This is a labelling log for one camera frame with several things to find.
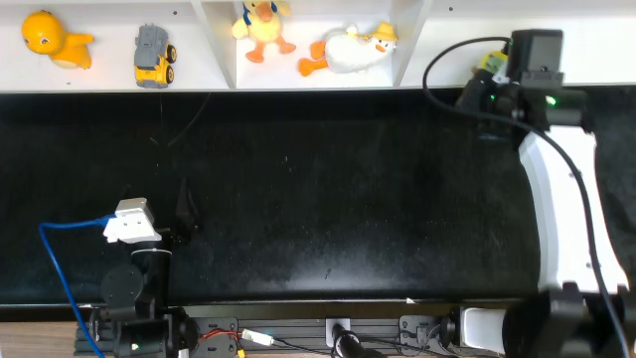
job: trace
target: black table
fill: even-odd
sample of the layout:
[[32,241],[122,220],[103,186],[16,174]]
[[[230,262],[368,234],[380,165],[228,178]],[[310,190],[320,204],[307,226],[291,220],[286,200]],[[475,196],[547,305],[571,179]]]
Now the black table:
[[[589,91],[606,219],[634,277],[636,95]],[[167,222],[184,177],[204,230],[174,249],[175,304],[536,291],[532,196],[509,143],[478,140],[400,90],[213,93],[167,148],[205,96],[0,96],[0,304],[67,301],[39,222],[112,213],[127,186]],[[101,302],[126,248],[100,228],[49,238],[77,300]]]

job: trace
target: toy truck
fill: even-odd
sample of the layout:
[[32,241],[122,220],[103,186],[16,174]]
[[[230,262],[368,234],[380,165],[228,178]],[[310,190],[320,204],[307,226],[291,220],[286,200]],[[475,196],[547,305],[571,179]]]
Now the toy truck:
[[135,38],[135,78],[145,89],[164,89],[175,79],[170,64],[177,61],[177,49],[168,42],[168,33],[154,25],[139,27]]

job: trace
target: toy truck wheel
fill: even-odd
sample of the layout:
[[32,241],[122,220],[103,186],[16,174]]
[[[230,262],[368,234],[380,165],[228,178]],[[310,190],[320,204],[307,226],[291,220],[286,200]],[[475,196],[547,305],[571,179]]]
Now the toy truck wheel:
[[168,66],[168,69],[166,69],[166,82],[171,84],[173,80],[175,80],[175,72],[172,71],[172,66]]
[[177,49],[172,45],[168,45],[168,63],[174,64],[175,62],[177,62]]

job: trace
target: yellow hat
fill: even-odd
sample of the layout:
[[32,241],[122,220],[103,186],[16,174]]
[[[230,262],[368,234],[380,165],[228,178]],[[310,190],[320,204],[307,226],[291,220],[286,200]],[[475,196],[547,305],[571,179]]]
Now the yellow hat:
[[394,32],[394,27],[389,23],[382,23],[378,26],[378,30],[375,33],[370,35],[371,37],[375,37],[378,40],[383,41],[397,41],[398,37]]

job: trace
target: stuffed duck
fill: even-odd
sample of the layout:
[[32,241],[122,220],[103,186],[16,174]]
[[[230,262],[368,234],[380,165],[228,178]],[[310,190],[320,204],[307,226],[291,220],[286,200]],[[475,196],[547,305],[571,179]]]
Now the stuffed duck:
[[243,14],[232,28],[237,39],[249,36],[256,42],[256,48],[245,56],[253,63],[262,63],[265,45],[275,42],[281,54],[291,54],[296,46],[285,42],[282,38],[282,23],[280,15],[291,15],[291,9],[285,2],[254,1],[242,3]]
[[361,73],[389,57],[397,41],[394,27],[389,23],[380,24],[369,36],[359,35],[354,25],[345,31],[334,30],[327,34],[325,41],[311,45],[314,61],[300,60],[298,71],[304,77],[326,68],[336,74]]
[[92,42],[92,36],[66,32],[62,23],[48,11],[31,14],[22,25],[22,37],[29,50],[49,55],[61,68],[90,68],[86,45]]

